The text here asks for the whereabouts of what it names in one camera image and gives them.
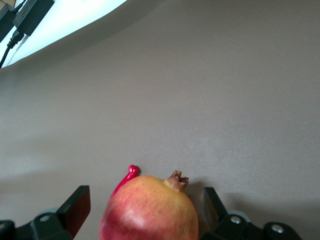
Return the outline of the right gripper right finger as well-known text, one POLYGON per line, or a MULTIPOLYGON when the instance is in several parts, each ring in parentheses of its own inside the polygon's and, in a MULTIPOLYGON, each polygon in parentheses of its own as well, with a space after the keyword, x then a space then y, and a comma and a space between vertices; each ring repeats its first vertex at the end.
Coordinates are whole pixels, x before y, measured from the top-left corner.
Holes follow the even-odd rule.
POLYGON ((203 211, 208 231, 201 240, 300 240, 289 225, 267 222, 263 228, 255 226, 241 211, 226 210, 213 187, 205 187, 203 211))

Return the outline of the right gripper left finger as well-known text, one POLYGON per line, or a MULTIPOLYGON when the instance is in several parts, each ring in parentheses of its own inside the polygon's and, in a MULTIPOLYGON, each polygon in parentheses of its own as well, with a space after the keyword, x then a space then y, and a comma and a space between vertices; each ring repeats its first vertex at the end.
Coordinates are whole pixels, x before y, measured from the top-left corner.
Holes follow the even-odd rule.
POLYGON ((17 227, 12 220, 0 221, 2 240, 73 240, 91 211, 90 187, 79 186, 59 207, 38 214, 17 227))

